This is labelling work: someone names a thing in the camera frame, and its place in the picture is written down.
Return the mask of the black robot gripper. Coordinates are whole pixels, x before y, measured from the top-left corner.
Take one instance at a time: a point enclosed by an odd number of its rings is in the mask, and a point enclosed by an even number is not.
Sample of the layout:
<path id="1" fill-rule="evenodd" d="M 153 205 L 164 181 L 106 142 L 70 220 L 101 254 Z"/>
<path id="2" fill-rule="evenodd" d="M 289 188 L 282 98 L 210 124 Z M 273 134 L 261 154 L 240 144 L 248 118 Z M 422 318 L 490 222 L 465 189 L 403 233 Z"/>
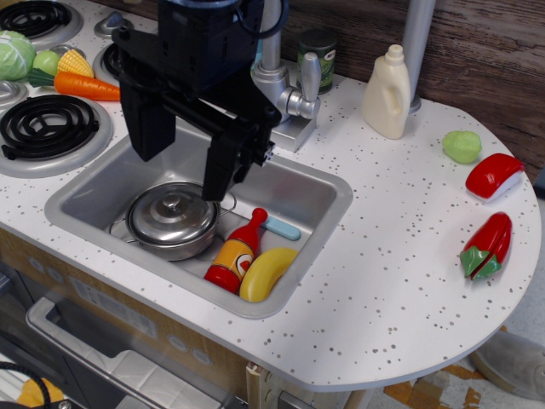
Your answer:
<path id="1" fill-rule="evenodd" d="M 250 76 L 262 1 L 160 1 L 158 33 L 113 33 L 132 148 L 149 161 L 175 142 L 177 118 L 212 137 L 202 198 L 222 201 L 253 163 L 272 156 L 279 110 Z"/>

